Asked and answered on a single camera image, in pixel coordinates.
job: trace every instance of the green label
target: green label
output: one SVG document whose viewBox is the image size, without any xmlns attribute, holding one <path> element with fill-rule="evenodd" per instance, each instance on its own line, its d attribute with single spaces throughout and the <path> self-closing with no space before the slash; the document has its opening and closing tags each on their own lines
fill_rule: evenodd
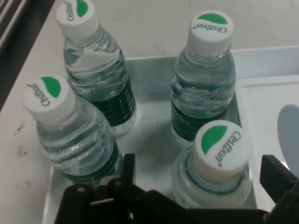
<svg viewBox="0 0 299 224">
<path fill-rule="evenodd" d="M 48 77 L 48 76 L 42 77 L 41 79 L 45 83 L 45 86 L 46 86 L 49 94 L 52 97 L 57 98 L 61 91 L 61 86 L 60 86 L 59 81 L 53 77 Z"/>
<path fill-rule="evenodd" d="M 221 140 L 227 128 L 227 126 L 222 125 L 214 126 L 204 133 L 201 139 L 201 148 L 205 155 L 214 144 Z"/>
<path fill-rule="evenodd" d="M 79 17 L 82 17 L 86 14 L 88 10 L 88 5 L 83 0 L 77 0 L 77 14 Z"/>
<path fill-rule="evenodd" d="M 217 23 L 217 24 L 227 24 L 228 23 L 227 20 L 223 16 L 215 14 L 215 13 L 203 14 L 200 17 L 198 17 L 198 19 L 207 20 L 207 21 Z"/>
</svg>

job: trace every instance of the cestbon logo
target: cestbon logo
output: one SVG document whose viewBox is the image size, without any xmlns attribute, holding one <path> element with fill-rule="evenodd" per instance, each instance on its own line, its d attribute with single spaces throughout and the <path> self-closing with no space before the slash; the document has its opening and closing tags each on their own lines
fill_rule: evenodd
<svg viewBox="0 0 299 224">
<path fill-rule="evenodd" d="M 201 139 L 201 148 L 205 155 L 208 153 L 208 151 L 212 148 L 213 145 L 222 140 L 222 138 L 227 132 L 227 129 L 227 126 L 219 125 L 211 127 L 204 133 Z M 238 142 L 241 139 L 241 137 L 242 136 L 240 132 L 233 131 L 229 135 L 227 140 L 224 141 L 224 144 L 220 147 L 220 149 L 217 150 L 215 159 L 217 160 L 219 167 L 222 167 L 223 159 L 226 157 L 227 154 L 231 153 L 235 143 Z"/>
<path fill-rule="evenodd" d="M 215 24 L 222 24 L 225 25 L 228 23 L 228 21 L 221 15 L 216 14 L 216 13 L 207 13 L 207 14 L 203 14 L 200 17 L 197 18 L 198 20 L 206 20 Z M 204 22 L 202 23 L 198 23 L 196 26 L 193 26 L 193 29 L 197 29 L 197 28 L 201 28 L 201 29 L 206 29 L 209 31 L 218 31 L 220 33 L 226 33 L 227 32 L 227 28 L 221 25 L 211 25 L 211 24 L 206 24 Z"/>
<path fill-rule="evenodd" d="M 57 98 L 61 91 L 59 81 L 53 77 L 42 77 L 41 79 L 43 80 L 48 93 L 52 97 Z M 41 90 L 38 84 L 29 84 L 28 87 L 32 88 L 32 90 L 34 91 L 34 96 L 40 99 L 40 103 L 42 106 L 50 105 L 50 100 L 47 98 L 47 96 L 44 94 L 44 92 Z"/>
<path fill-rule="evenodd" d="M 73 21 L 75 17 L 74 17 L 72 4 L 71 2 L 65 2 L 65 5 L 66 5 L 66 12 L 67 12 L 67 20 Z M 83 0 L 77 0 L 77 9 L 76 9 L 77 15 L 79 17 L 82 17 L 86 14 L 87 10 L 88 10 L 88 4 Z"/>
</svg>

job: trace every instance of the plastic water bottle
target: plastic water bottle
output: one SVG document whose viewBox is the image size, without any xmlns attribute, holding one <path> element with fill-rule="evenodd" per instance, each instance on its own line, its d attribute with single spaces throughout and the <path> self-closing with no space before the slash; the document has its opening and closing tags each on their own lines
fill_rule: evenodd
<svg viewBox="0 0 299 224">
<path fill-rule="evenodd" d="M 119 174 L 123 158 L 107 119 L 65 79 L 36 78 L 24 90 L 23 103 L 37 122 L 46 156 L 69 179 L 97 186 L 102 177 Z"/>
<path fill-rule="evenodd" d="M 191 21 L 171 79 L 172 127 L 186 141 L 194 140 L 205 123 L 223 119 L 234 95 L 233 30 L 232 20 L 219 11 L 202 12 Z"/>
<path fill-rule="evenodd" d="M 250 149 L 242 129 L 211 121 L 196 134 L 172 169 L 174 200 L 186 208 L 244 208 L 251 191 Z"/>
<path fill-rule="evenodd" d="M 127 66 L 115 39 L 100 26 L 89 0 L 67 0 L 57 10 L 65 36 L 64 61 L 73 90 L 106 116 L 115 134 L 136 119 Z"/>
</svg>

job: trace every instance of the table surface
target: table surface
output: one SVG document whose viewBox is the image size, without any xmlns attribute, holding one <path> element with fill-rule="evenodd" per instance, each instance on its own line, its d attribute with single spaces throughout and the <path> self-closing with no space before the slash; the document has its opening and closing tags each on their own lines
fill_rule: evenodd
<svg viewBox="0 0 299 224">
<path fill-rule="evenodd" d="M 0 112 L 0 223 L 41 223 L 50 164 L 35 122 L 21 103 L 26 83 L 44 73 L 66 75 L 64 39 L 54 6 Z M 177 55 L 189 22 L 203 10 L 219 9 L 235 22 L 232 48 L 299 44 L 299 0 L 110 0 L 93 1 L 102 27 L 126 57 Z"/>
</svg>

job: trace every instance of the bottle cap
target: bottle cap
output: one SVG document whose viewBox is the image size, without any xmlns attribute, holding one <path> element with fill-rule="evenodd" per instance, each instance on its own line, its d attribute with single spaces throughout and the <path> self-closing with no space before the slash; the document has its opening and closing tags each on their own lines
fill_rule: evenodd
<svg viewBox="0 0 299 224">
<path fill-rule="evenodd" d="M 57 22 L 66 38 L 80 41 L 92 36 L 100 26 L 90 0 L 67 0 L 56 11 Z"/>
<path fill-rule="evenodd" d="M 200 175 L 212 182 L 225 182 L 246 167 L 250 155 L 249 141 L 238 125 L 215 120 L 197 132 L 192 154 Z"/>
<path fill-rule="evenodd" d="M 204 11 L 191 21 L 187 45 L 200 56 L 219 56 L 229 49 L 233 31 L 234 24 L 228 15 Z"/>
<path fill-rule="evenodd" d="M 34 79 L 23 92 L 23 104 L 34 119 L 45 124 L 63 121 L 75 109 L 75 94 L 67 81 L 46 75 Z"/>
</svg>

